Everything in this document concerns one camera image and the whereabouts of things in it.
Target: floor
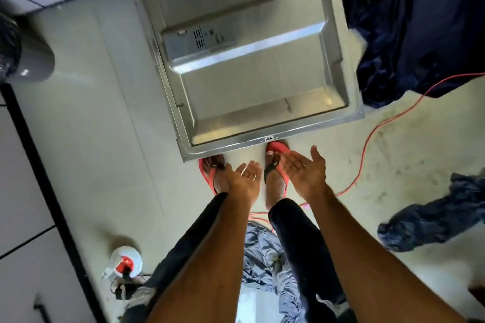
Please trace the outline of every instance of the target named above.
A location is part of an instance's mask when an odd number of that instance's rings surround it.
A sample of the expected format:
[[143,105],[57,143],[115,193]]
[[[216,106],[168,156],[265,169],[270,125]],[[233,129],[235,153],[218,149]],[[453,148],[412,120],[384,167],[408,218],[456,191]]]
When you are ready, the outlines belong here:
[[[136,245],[152,271],[211,198],[197,163],[183,163],[161,82],[132,0],[76,0],[31,18],[56,56],[45,82],[14,91],[108,321],[122,307],[100,280],[112,249]],[[362,45],[350,32],[354,65]],[[445,194],[452,172],[485,166],[485,79],[441,99],[426,98],[413,112],[371,140],[357,186],[341,197],[373,235],[379,222],[412,203]],[[354,179],[364,141],[385,118],[418,98],[409,92],[363,120],[288,139],[308,154],[317,144],[335,191]],[[238,165],[263,160],[264,146],[227,154]],[[298,199],[292,187],[288,196]],[[254,210],[264,210],[262,198]],[[444,245],[399,255],[463,313],[485,316],[466,293],[485,280],[485,226]]]

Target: sandal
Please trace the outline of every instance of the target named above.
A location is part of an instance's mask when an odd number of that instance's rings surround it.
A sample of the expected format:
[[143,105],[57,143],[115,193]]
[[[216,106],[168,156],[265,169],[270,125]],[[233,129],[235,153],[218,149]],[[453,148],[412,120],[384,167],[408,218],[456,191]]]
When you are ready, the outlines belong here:
[[[269,143],[268,146],[266,146],[266,153],[268,153],[269,151],[278,152],[278,153],[290,153],[288,146],[283,142],[279,142],[279,141]],[[268,176],[268,174],[275,169],[281,174],[281,176],[283,177],[283,180],[286,183],[285,192],[283,193],[283,197],[286,198],[286,191],[288,189],[289,177],[285,173],[285,170],[283,170],[283,167],[280,165],[278,160],[273,160],[273,162],[270,163],[264,169],[264,183],[266,184],[266,177]]]
[[226,166],[222,163],[215,163],[212,164],[210,171],[209,171],[209,178],[207,178],[206,174],[204,174],[204,160],[203,158],[199,159],[199,170],[202,176],[204,177],[206,183],[210,186],[214,194],[217,194],[215,188],[214,188],[214,178],[215,178],[215,173],[217,169],[224,170]]

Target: forearm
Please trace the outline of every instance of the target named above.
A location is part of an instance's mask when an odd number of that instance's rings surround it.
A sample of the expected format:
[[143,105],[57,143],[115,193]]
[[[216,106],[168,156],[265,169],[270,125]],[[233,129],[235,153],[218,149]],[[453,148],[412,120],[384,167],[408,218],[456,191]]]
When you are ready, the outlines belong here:
[[309,203],[360,323],[464,322],[368,234],[330,188]]
[[148,323],[234,322],[250,205],[231,194],[209,234],[155,305]]

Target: red cable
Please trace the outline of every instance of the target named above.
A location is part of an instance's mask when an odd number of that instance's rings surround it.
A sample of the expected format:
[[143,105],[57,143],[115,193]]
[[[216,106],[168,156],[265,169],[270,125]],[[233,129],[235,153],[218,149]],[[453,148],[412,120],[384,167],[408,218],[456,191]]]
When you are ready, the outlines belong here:
[[[434,85],[432,85],[423,95],[421,95],[421,97],[415,102],[414,105],[412,105],[411,107],[409,107],[407,110],[404,110],[402,113],[400,114],[397,114],[389,119],[386,119],[384,120],[382,123],[378,124],[372,131],[371,133],[367,136],[367,139],[364,143],[364,148],[362,149],[362,157],[360,159],[360,167],[359,167],[359,172],[357,173],[357,176],[355,177],[355,179],[350,183],[350,185],[345,188],[343,191],[341,191],[340,193],[337,193],[336,196],[337,197],[340,197],[341,195],[347,193],[356,183],[357,183],[357,180],[359,180],[360,178],[360,175],[362,174],[362,167],[364,166],[364,157],[365,157],[365,151],[367,149],[367,144],[369,144],[369,141],[371,139],[371,137],[374,135],[374,133],[376,132],[376,130],[378,130],[379,128],[383,127],[385,124],[389,124],[391,123],[392,121],[396,120],[397,118],[400,118],[402,117],[403,115],[406,115],[407,113],[409,113],[412,109],[414,109],[421,101],[422,99],[424,98],[424,96],[426,96],[433,88],[435,88],[436,86],[442,84],[443,82],[446,82],[450,79],[453,79],[453,78],[457,78],[457,77],[471,77],[471,76],[477,76],[477,77],[481,77],[482,75],[485,75],[485,73],[465,73],[465,74],[455,74],[455,75],[452,75],[448,78],[445,78],[445,79],[442,79],[441,81],[439,81],[438,83],[435,83]],[[300,207],[304,207],[306,206],[308,203],[302,203],[300,204]],[[268,212],[251,212],[249,214],[249,216],[253,219],[257,219],[257,220],[262,220],[262,221],[265,221],[265,222],[268,222],[267,220],[265,220],[264,218],[259,218],[259,217],[253,217],[253,215],[261,215],[261,214],[267,214]]]

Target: dark pants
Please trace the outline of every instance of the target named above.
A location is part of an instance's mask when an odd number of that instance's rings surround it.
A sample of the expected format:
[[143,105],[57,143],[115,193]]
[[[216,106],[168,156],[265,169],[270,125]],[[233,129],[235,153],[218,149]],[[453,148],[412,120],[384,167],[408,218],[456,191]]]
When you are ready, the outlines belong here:
[[[170,250],[145,284],[157,288],[152,304],[166,290],[184,267],[200,242],[209,232],[227,193],[221,193],[205,208],[184,236]],[[291,199],[282,199],[269,212],[269,220],[278,234],[286,257],[300,290],[306,308],[306,320],[313,322],[337,321],[333,311],[322,300],[334,304],[345,301],[332,258],[320,230]]]

